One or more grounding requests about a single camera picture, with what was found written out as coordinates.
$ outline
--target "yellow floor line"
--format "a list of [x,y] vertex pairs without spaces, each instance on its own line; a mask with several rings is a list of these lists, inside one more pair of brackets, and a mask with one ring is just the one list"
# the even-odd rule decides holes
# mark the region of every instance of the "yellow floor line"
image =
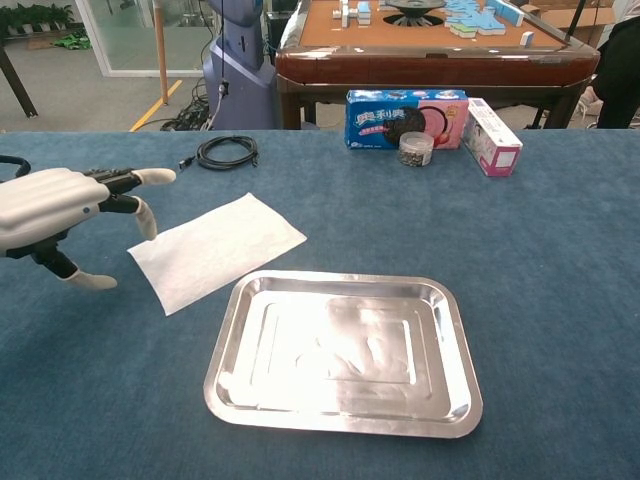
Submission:
[[[169,96],[173,95],[173,92],[175,92],[180,85],[182,85],[182,80],[176,80],[176,83],[171,85],[171,88],[169,89],[167,94]],[[131,127],[129,129],[129,131],[130,132],[135,132],[136,130],[138,130],[142,125],[144,125],[153,116],[154,113],[156,113],[158,111],[158,109],[161,106],[162,106],[162,97],[160,97],[158,99],[158,101],[156,103],[154,103],[153,106],[149,110],[147,110],[147,113],[145,113],[143,116],[141,116],[138,119],[138,121],[133,125],[133,127]]]

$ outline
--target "metal tray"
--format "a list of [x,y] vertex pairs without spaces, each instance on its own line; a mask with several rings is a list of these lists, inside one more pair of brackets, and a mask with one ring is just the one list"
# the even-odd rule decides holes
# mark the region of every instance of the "metal tray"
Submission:
[[455,299],[414,277],[247,275],[204,395],[222,420],[264,427],[455,438],[482,416]]

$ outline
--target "small plastic jar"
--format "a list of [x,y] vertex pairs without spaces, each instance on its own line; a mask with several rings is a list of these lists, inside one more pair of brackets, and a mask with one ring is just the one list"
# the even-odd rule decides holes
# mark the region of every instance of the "small plastic jar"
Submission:
[[433,137],[422,132],[407,132],[400,137],[399,159],[411,167],[423,167],[431,162]]

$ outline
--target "floor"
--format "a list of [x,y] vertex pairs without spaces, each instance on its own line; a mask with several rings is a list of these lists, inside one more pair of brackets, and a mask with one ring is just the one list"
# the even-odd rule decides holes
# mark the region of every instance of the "floor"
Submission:
[[[9,131],[128,131],[158,100],[157,78],[105,78],[91,50],[63,48],[29,50],[27,41],[6,47],[39,116],[27,119],[0,75],[0,130]],[[169,79],[172,85],[178,79]],[[197,78],[183,78],[182,84],[150,120],[170,118],[191,101]],[[498,114],[512,129],[531,123],[535,109],[509,107]],[[576,117],[571,128],[585,128],[594,117]],[[144,129],[158,130],[161,123]],[[344,128],[344,106],[318,105],[317,125],[322,129]]]

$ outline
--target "person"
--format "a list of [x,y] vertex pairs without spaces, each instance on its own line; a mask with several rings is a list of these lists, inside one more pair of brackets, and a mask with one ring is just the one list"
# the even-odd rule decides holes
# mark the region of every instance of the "person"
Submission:
[[630,0],[600,47],[596,78],[580,97],[588,112],[602,100],[598,128],[628,128],[640,108],[640,0]]

